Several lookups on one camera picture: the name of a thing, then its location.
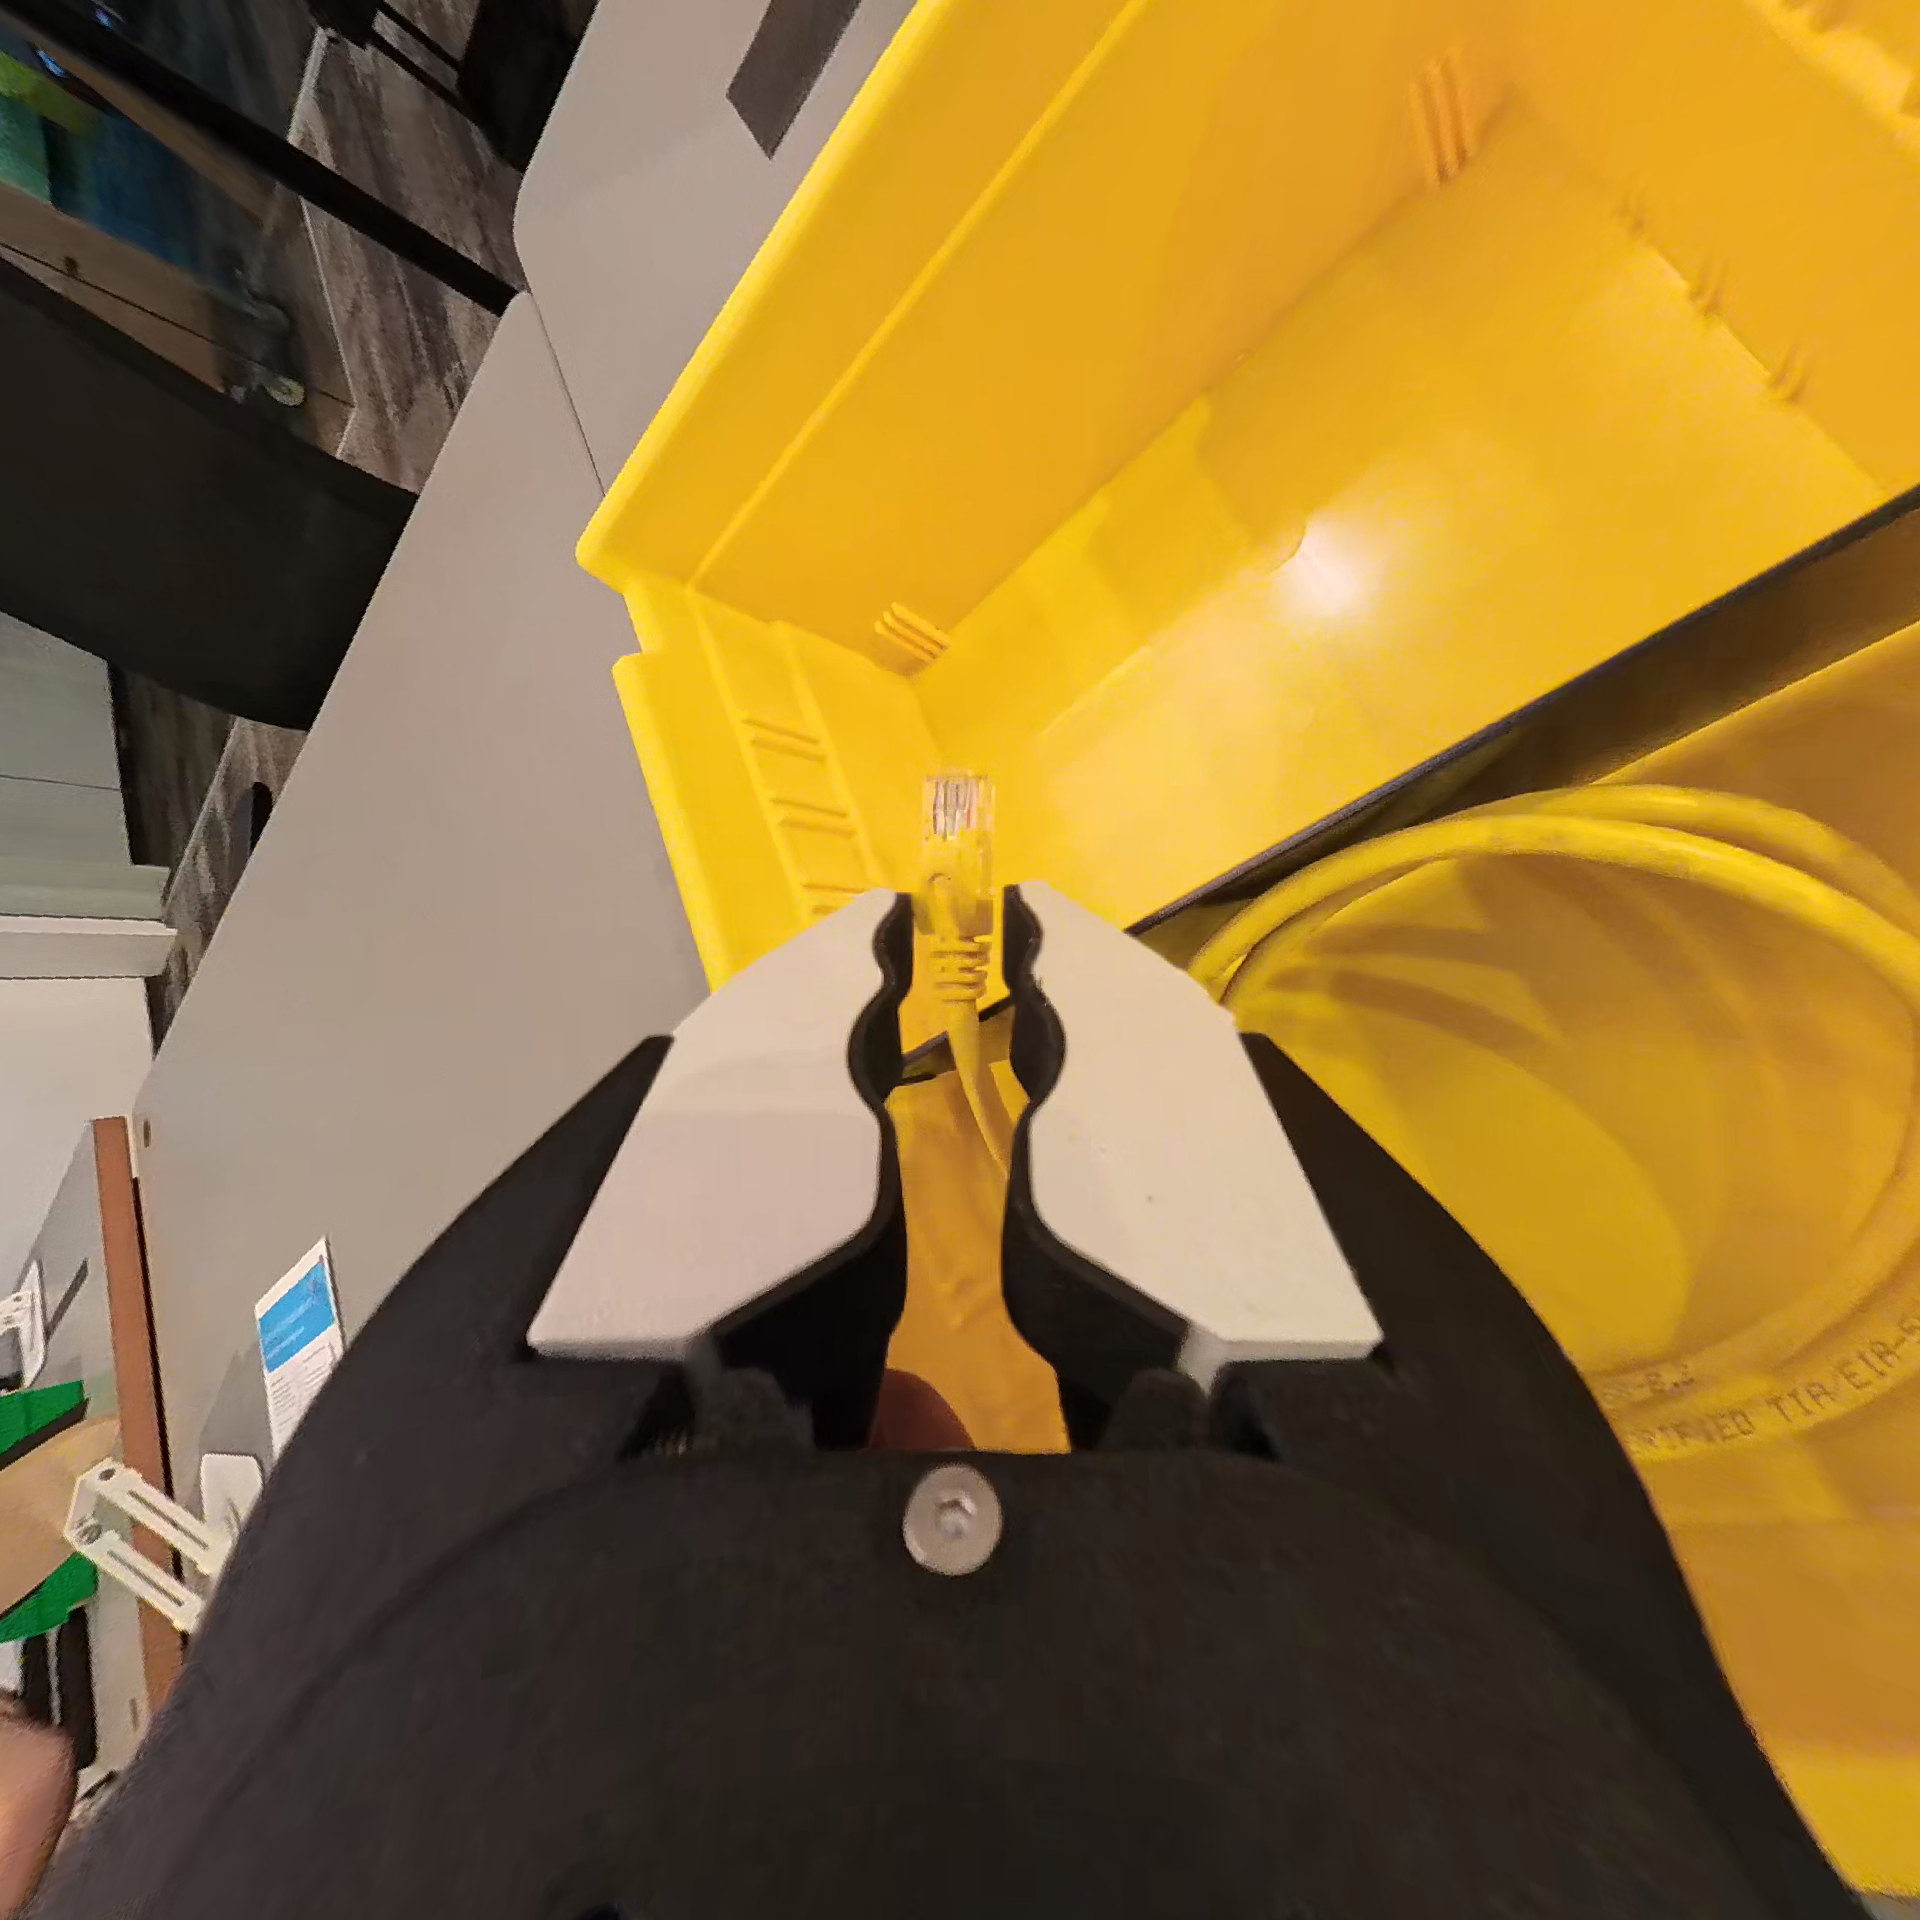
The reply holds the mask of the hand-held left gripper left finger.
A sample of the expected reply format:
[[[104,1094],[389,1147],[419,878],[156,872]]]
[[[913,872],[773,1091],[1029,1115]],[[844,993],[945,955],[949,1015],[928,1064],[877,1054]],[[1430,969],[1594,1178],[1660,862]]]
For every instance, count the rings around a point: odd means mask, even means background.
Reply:
[[[529,1342],[554,1361],[760,1372],[822,1449],[869,1446],[906,1307],[890,1115],[909,897],[870,889],[686,1015]]]

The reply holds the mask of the brown background work table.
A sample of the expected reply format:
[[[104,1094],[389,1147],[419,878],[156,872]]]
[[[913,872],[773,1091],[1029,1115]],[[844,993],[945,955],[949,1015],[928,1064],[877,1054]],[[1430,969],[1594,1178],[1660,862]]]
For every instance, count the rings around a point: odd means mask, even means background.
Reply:
[[[89,1126],[89,1138],[104,1228],[113,1388],[120,1409],[123,1462],[148,1487],[169,1496],[171,1467],[165,1442],[161,1364],[154,1337],[150,1274],[128,1120],[98,1119]],[[130,1545],[163,1572],[179,1572],[173,1550],[148,1527],[132,1527]],[[138,1731],[145,1735],[180,1674],[185,1641],[146,1602],[138,1606],[136,1626],[142,1681]]]

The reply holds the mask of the large yellow plastic bin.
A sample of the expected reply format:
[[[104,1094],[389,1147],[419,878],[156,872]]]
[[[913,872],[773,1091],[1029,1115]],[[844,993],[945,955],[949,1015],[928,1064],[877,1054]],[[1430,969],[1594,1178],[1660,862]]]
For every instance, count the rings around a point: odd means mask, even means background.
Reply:
[[[1916,4],[916,4],[581,560],[713,988],[1133,927],[1917,472]],[[1520,1284],[1916,1900],[1916,623],[1146,939]]]

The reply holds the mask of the person's left hand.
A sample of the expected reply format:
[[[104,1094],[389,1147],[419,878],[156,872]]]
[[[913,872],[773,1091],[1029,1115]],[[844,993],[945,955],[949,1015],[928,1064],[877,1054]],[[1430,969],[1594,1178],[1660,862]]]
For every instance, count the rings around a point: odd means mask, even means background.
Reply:
[[[874,1409],[869,1452],[947,1457],[974,1449],[970,1430],[921,1377],[888,1367]]]

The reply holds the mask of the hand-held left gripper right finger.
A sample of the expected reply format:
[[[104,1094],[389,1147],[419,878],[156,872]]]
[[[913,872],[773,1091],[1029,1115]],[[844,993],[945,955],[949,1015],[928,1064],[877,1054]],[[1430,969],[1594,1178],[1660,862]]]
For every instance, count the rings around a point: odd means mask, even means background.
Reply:
[[[1025,1094],[998,1276],[1094,1449],[1144,1377],[1366,1363],[1386,1334],[1235,1018],[1044,880],[1003,891]]]

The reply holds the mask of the black bin divider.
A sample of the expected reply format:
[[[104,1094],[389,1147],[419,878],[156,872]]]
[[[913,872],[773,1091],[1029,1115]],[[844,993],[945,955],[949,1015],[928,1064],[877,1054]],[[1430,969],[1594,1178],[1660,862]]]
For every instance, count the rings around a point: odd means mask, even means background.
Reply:
[[[1705,609],[1166,904],[1131,934],[1146,937],[1195,907],[1248,906],[1324,857],[1412,825],[1617,775],[1916,618],[1917,489],[1908,488]]]

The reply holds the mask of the blue and white leaflet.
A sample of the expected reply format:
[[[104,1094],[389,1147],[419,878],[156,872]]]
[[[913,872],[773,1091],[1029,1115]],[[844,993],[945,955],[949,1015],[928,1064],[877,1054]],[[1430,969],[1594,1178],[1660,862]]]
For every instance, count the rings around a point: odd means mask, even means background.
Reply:
[[[280,1458],[346,1356],[348,1334],[326,1239],[258,1296],[253,1319],[272,1458]]]

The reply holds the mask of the green plastic bin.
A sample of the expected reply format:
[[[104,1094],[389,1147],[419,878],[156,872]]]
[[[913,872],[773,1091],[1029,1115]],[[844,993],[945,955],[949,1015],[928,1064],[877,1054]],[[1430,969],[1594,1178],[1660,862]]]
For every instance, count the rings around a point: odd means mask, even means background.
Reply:
[[[30,1435],[88,1419],[89,1407],[82,1383],[57,1383],[34,1390],[14,1390],[2,1400],[2,1467],[6,1455]],[[70,1550],[70,1556],[30,1598],[2,1616],[2,1644],[41,1641],[52,1638],[98,1591],[92,1564]]]

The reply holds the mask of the black office chair backrest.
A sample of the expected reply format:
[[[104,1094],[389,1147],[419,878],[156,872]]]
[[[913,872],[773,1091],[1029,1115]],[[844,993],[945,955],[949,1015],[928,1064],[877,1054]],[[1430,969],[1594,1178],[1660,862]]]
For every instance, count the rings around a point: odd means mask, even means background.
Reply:
[[[413,508],[5,264],[10,618],[308,732]]]

